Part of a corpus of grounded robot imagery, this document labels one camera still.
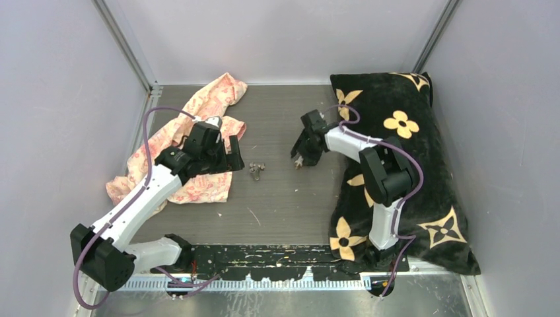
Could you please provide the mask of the white plastic water faucet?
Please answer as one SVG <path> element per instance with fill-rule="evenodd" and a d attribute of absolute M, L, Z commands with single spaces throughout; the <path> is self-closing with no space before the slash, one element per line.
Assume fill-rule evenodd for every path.
<path fill-rule="evenodd" d="M 304 166 L 304 158 L 302 156 L 299 156 L 295 161 L 294 161 L 294 166 L 296 169 L 300 169 Z"/>

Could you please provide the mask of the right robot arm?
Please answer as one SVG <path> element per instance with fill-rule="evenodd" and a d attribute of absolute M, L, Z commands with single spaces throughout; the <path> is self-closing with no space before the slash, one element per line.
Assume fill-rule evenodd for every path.
<path fill-rule="evenodd" d="M 342 123 L 328 123 L 321 112 L 313 110 L 301 116 L 303 130 L 291 149 L 294 166 L 315 166 L 323 153 L 336 152 L 359 163 L 366 201 L 372 209 L 368 236 L 359 238 L 349 230 L 345 219 L 333 240 L 335 250 L 344 260 L 354 260 L 352 247 L 363 241 L 370 243 L 366 256 L 368 266 L 383 271 L 392 263 L 392 254 L 399 241 L 398 223 L 402 206 L 423 181 L 417 162 L 406 153 L 395 137 L 373 138 L 349 129 Z"/>

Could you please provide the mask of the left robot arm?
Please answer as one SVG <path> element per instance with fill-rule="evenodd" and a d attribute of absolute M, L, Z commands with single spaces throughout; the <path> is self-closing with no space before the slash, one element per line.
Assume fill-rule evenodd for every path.
<path fill-rule="evenodd" d="M 177 234 L 132 244 L 153 212 L 189 180 L 244 168 L 238 137 L 224 139 L 220 123 L 197 122 L 181 147 L 169 146 L 144 180 L 101 219 L 70 234 L 74 274 L 84 273 L 107 291 L 117 291 L 132 275 L 152 269 L 183 273 L 192 267 L 192 245 Z"/>

